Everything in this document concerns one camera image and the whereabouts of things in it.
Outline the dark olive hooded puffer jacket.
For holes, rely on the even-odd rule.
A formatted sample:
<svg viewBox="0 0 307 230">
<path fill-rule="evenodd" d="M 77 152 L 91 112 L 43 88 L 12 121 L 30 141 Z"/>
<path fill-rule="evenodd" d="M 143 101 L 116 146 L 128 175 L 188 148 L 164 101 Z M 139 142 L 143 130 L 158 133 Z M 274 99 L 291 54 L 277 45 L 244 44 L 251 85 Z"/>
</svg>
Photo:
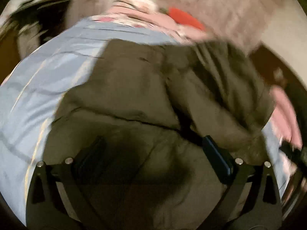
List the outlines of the dark olive hooded puffer jacket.
<svg viewBox="0 0 307 230">
<path fill-rule="evenodd" d="M 254 65 L 230 43 L 114 39 L 62 98 L 43 159 L 73 158 L 64 189 L 87 229 L 196 229 L 225 190 L 205 136 L 261 165 L 273 110 Z"/>
</svg>

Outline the pink folded quilt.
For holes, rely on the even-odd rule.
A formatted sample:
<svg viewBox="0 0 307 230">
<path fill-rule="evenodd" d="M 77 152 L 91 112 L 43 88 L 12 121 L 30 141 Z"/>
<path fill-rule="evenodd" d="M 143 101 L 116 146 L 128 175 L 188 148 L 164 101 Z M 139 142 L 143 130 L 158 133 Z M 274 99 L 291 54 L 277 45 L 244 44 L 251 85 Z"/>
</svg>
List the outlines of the pink folded quilt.
<svg viewBox="0 0 307 230">
<path fill-rule="evenodd" d="M 290 99 L 283 88 L 276 85 L 270 88 L 270 95 L 275 104 L 270 120 L 277 138 L 292 144 L 295 148 L 302 149 L 301 131 Z"/>
</svg>

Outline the blue plaid bed sheet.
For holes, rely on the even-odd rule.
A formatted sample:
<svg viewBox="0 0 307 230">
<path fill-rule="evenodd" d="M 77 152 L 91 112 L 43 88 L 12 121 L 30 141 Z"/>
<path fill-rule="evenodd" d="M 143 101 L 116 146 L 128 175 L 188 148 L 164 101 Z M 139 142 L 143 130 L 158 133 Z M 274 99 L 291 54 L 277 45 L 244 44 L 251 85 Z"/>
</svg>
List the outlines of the blue plaid bed sheet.
<svg viewBox="0 0 307 230">
<path fill-rule="evenodd" d="M 1 194 L 22 223 L 55 111 L 70 88 L 87 80 L 111 39 L 177 44 L 159 31 L 85 18 L 20 61 L 1 84 Z"/>
</svg>

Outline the right pink lace curtain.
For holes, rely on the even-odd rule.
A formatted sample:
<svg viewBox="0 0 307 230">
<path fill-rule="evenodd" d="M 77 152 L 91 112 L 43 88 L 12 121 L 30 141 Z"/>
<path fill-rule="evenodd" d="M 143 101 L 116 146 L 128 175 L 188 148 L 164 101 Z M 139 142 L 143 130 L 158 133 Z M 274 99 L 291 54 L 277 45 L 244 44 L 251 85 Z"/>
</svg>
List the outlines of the right pink lace curtain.
<svg viewBox="0 0 307 230">
<path fill-rule="evenodd" d="M 230 39 L 245 52 L 257 47 L 274 12 L 284 0 L 157 0 L 162 8 L 175 7 L 191 14 L 205 27 Z"/>
</svg>

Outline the orange carrot plush toy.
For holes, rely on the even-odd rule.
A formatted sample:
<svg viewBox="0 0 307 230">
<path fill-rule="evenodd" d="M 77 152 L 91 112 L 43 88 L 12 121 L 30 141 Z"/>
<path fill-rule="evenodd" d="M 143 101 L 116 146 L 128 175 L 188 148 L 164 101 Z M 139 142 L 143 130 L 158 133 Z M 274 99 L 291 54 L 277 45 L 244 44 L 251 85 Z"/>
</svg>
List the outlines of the orange carrot plush toy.
<svg viewBox="0 0 307 230">
<path fill-rule="evenodd" d="M 198 19 L 176 7 L 160 8 L 159 11 L 168 15 L 177 24 L 187 25 L 205 31 L 205 26 Z"/>
</svg>

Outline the pink cartoon print bed sheet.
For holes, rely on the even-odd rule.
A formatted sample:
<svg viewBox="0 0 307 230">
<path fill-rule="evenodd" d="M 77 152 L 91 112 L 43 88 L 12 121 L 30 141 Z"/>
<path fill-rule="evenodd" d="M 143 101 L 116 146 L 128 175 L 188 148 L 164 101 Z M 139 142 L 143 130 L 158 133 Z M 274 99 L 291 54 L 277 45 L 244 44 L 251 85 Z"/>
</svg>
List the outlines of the pink cartoon print bed sheet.
<svg viewBox="0 0 307 230">
<path fill-rule="evenodd" d="M 100 15 L 90 17 L 97 22 L 112 22 L 133 28 L 145 28 L 164 33 L 181 44 L 192 44 L 213 39 L 214 36 L 193 26 L 176 23 L 160 12 L 147 14 L 130 8 L 113 6 Z"/>
</svg>

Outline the floral print pillow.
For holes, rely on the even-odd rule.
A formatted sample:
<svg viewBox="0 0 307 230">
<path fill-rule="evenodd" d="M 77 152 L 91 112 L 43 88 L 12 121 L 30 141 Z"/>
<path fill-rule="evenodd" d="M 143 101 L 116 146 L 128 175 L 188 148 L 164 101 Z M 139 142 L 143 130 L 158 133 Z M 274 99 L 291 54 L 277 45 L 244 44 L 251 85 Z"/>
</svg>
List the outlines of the floral print pillow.
<svg viewBox="0 0 307 230">
<path fill-rule="evenodd" d="M 114 0 L 115 4 L 120 4 L 121 6 L 132 8 L 134 10 L 139 10 L 147 14 L 157 12 L 159 7 L 156 3 L 151 0 Z"/>
</svg>

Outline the dark wooden bed frame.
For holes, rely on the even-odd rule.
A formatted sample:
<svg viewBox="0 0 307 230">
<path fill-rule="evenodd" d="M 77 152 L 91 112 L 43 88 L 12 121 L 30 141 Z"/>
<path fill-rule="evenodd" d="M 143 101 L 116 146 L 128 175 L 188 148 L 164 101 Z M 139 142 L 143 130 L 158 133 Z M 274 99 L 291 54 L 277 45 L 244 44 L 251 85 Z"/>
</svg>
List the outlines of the dark wooden bed frame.
<svg viewBox="0 0 307 230">
<path fill-rule="evenodd" d="M 272 51 L 261 45 L 249 55 L 257 71 L 270 85 L 279 85 L 297 115 L 302 142 L 306 145 L 306 88 L 298 76 Z"/>
</svg>

